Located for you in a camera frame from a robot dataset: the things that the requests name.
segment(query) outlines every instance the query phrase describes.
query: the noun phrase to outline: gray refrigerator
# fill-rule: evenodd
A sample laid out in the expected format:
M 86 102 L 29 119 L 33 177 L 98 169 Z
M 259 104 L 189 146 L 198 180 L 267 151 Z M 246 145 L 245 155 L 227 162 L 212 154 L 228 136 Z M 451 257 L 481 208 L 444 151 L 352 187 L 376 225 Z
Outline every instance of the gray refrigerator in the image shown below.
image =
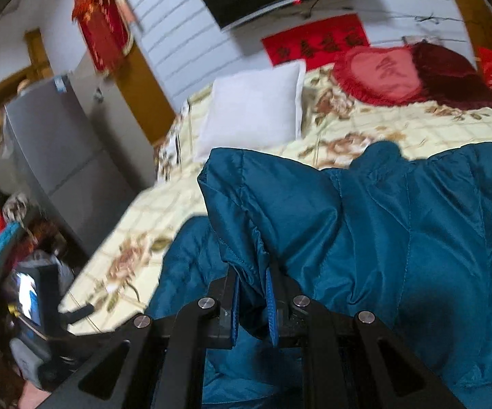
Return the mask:
M 67 76 L 5 106 L 4 137 L 24 190 L 92 255 L 135 193 L 95 134 Z

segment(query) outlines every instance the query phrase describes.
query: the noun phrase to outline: white shiplap wall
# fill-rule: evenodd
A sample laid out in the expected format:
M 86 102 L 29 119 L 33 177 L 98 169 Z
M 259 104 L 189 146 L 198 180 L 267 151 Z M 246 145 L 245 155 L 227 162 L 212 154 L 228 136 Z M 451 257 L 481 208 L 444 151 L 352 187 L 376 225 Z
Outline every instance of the white shiplap wall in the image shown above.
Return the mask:
M 221 32 L 202 0 L 128 0 L 141 27 L 142 49 L 175 108 L 214 78 L 271 63 L 261 39 L 285 29 L 349 12 L 359 14 L 373 46 L 402 45 L 403 35 L 436 35 L 473 62 L 473 50 L 454 0 L 320 0 L 309 20 L 279 9 Z M 416 16 L 434 15 L 418 23 Z

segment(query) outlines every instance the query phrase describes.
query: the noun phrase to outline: silver screw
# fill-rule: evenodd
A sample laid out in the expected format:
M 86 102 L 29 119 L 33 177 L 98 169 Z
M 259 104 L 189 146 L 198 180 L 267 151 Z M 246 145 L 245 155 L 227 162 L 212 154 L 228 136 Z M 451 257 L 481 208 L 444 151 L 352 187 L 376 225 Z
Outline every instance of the silver screw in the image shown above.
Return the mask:
M 369 311 L 361 311 L 358 318 L 362 323 L 371 324 L 375 321 L 375 314 Z
M 308 306 L 310 304 L 310 298 L 304 295 L 297 295 L 296 297 L 293 297 L 293 304 L 297 307 Z
M 210 309 L 215 304 L 215 300 L 211 297 L 204 297 L 199 300 L 201 309 Z
M 139 315 L 134 319 L 134 325 L 138 329 L 143 329 L 151 324 L 151 318 L 147 315 Z

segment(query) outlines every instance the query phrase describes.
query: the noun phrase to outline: yellow bedsheet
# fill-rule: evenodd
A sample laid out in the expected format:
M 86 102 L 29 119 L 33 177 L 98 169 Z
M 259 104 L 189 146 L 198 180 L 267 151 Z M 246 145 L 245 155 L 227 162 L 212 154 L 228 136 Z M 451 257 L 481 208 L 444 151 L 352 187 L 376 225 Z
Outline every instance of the yellow bedsheet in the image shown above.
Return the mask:
M 363 105 L 335 87 L 328 74 L 327 67 L 307 73 L 304 138 L 264 152 L 322 169 L 347 167 L 381 139 L 398 143 L 410 159 L 492 141 L 492 109 L 462 111 L 434 102 Z M 196 183 L 202 165 L 191 156 L 209 104 L 210 88 L 190 98 L 160 152 L 159 175 L 166 181 L 138 195 L 64 297 L 62 311 L 86 302 L 98 309 L 70 326 L 71 332 L 112 330 L 141 312 L 157 287 L 168 244 L 189 217 L 206 214 Z

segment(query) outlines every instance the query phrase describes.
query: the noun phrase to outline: red hanging decoration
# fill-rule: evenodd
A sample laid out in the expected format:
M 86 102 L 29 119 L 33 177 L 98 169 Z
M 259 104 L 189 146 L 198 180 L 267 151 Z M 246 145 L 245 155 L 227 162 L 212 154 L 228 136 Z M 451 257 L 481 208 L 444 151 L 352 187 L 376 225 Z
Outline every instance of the red hanging decoration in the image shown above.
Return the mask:
M 114 71 L 133 45 L 116 0 L 74 0 L 72 19 L 78 22 L 98 72 Z

